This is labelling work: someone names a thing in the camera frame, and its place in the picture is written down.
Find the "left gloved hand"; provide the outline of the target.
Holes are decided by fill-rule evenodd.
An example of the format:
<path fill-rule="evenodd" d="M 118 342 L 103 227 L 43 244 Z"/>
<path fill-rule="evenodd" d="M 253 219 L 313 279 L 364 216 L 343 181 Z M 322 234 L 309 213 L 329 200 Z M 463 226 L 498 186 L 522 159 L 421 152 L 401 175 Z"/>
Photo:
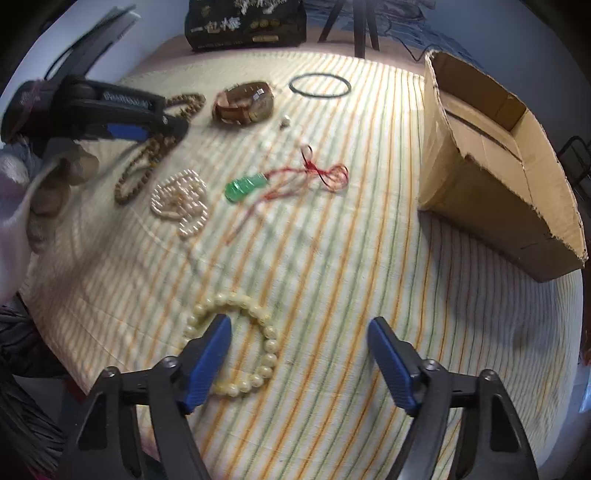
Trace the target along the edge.
<path fill-rule="evenodd" d="M 99 169 L 98 158 L 81 145 L 58 139 L 46 151 L 48 173 L 32 196 L 27 238 L 32 251 L 40 254 L 53 235 L 57 218 L 70 199 L 73 187 L 91 180 Z"/>

